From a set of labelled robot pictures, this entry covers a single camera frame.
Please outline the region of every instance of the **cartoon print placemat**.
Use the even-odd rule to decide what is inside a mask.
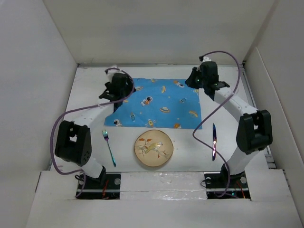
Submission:
[[[136,92],[106,126],[195,129],[201,122],[199,90],[184,85],[185,79],[134,78]]]

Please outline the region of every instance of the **white enclosure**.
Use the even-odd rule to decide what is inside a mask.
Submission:
[[[273,2],[44,0],[76,62],[166,64],[195,64],[213,50],[242,61]]]
[[[0,221],[23,228],[76,71],[41,0],[0,1]]]
[[[277,1],[246,64],[257,107],[271,113],[270,148],[278,167],[285,169],[300,215],[304,215],[303,12],[303,1]]]

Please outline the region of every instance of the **knife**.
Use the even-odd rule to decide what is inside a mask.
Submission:
[[[212,150],[212,161],[215,160],[215,157],[217,153],[215,150],[217,149],[216,144],[217,144],[217,129],[215,128],[215,124],[213,123],[212,125],[212,139],[213,139],[213,150]]]

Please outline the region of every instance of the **round ceramic plate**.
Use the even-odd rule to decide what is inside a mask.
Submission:
[[[143,164],[157,167],[163,165],[172,156],[173,143],[164,132],[150,130],[138,137],[134,150]]]

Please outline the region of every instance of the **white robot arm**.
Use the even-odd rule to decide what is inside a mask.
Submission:
[[[233,91],[226,82],[218,80],[218,67],[215,62],[209,58],[201,61],[198,67],[192,69],[186,84],[191,88],[203,88],[213,101],[222,104]],[[272,143],[271,117],[267,110],[259,111],[237,95],[233,95],[223,107],[238,122],[237,148],[227,162],[231,178],[237,179],[244,174],[251,159]],[[225,164],[221,174],[228,174]]]
[[[118,101],[131,93],[133,84],[126,74],[114,69],[108,70],[106,74],[111,83],[105,84],[106,90],[99,96],[98,104],[104,103],[105,99]],[[59,125],[55,155],[75,163],[86,176],[101,185],[105,180],[105,167],[92,156],[91,131],[121,104],[119,102],[88,109],[75,120],[63,121]]]

